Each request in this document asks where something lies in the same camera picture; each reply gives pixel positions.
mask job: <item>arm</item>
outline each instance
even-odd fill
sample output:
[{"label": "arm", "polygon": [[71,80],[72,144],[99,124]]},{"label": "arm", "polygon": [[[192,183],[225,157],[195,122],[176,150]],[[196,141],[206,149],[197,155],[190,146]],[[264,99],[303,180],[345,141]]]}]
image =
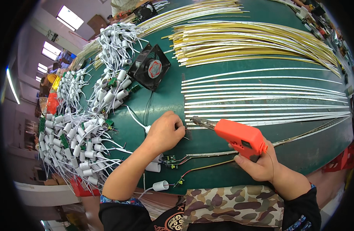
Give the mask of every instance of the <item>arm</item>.
[{"label": "arm", "polygon": [[277,161],[275,148],[264,138],[268,150],[254,163],[240,155],[235,156],[235,162],[256,181],[269,181],[278,194],[285,200],[293,200],[306,194],[311,186],[308,179]]},{"label": "arm", "polygon": [[302,3],[300,0],[292,0],[296,5],[300,6],[300,7],[305,7],[307,8],[307,10],[310,12],[310,7],[309,5],[305,5],[304,3]]},{"label": "arm", "polygon": [[103,195],[112,200],[128,200],[146,166],[157,155],[176,146],[184,135],[185,127],[178,115],[172,111],[164,113],[152,124],[141,146],[110,174]]}]

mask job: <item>orange soldering iron handle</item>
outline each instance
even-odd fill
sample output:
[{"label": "orange soldering iron handle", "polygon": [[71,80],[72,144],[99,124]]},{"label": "orange soldering iron handle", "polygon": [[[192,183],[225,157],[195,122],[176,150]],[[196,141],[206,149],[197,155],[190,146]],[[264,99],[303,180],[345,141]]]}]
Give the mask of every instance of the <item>orange soldering iron handle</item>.
[{"label": "orange soldering iron handle", "polygon": [[217,135],[225,139],[240,155],[257,162],[268,146],[258,128],[221,119],[214,128]]}]

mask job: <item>black sleeve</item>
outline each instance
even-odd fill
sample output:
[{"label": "black sleeve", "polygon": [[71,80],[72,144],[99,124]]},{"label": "black sleeve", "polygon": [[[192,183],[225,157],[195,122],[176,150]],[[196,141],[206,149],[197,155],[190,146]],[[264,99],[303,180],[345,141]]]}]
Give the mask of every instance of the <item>black sleeve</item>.
[{"label": "black sleeve", "polygon": [[104,231],[142,231],[151,224],[146,208],[130,204],[101,203],[98,216]]},{"label": "black sleeve", "polygon": [[282,228],[287,229],[294,225],[303,215],[305,220],[295,230],[301,230],[306,224],[312,226],[306,231],[321,229],[321,214],[316,200],[317,188],[314,187],[306,194],[291,200],[285,201]]}]

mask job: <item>yellow hat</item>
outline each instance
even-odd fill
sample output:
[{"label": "yellow hat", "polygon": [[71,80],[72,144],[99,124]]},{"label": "yellow hat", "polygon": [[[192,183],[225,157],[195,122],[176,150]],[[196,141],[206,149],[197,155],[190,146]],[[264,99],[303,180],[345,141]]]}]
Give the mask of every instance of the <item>yellow hat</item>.
[{"label": "yellow hat", "polygon": [[57,77],[57,75],[56,74],[49,74],[48,76],[47,76],[47,79],[50,81],[50,83],[54,83],[55,82],[55,80],[56,80],[56,77]]}]

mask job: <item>right hand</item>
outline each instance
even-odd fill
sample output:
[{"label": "right hand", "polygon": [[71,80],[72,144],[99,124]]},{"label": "right hand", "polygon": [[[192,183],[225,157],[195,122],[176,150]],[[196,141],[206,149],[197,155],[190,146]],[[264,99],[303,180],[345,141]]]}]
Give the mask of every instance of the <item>right hand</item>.
[{"label": "right hand", "polygon": [[239,155],[234,157],[235,162],[256,181],[269,181],[272,183],[275,169],[279,169],[280,163],[277,161],[275,148],[270,141],[263,137],[268,145],[266,153],[262,153],[256,163],[248,158]]},{"label": "right hand", "polygon": [[304,5],[304,7],[307,8],[307,10],[308,10],[309,13],[311,12],[309,5]]}]

